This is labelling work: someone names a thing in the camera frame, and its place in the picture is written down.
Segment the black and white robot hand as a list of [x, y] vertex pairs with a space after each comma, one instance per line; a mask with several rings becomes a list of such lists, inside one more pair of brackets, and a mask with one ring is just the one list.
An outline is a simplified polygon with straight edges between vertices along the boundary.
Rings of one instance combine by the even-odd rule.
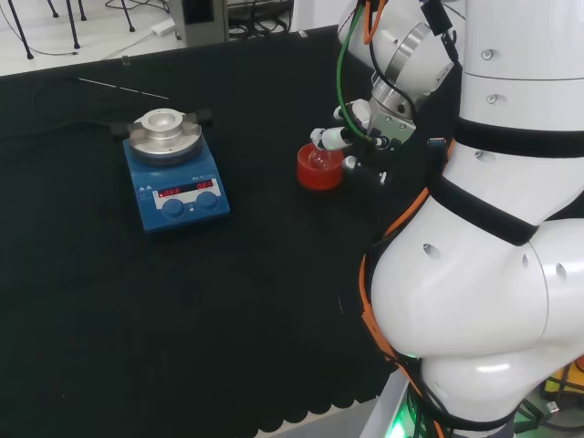
[[356, 99], [338, 106], [333, 119], [335, 127], [311, 131], [308, 168], [325, 178], [339, 173], [377, 186], [389, 180], [391, 156], [416, 130], [412, 120], [376, 99]]

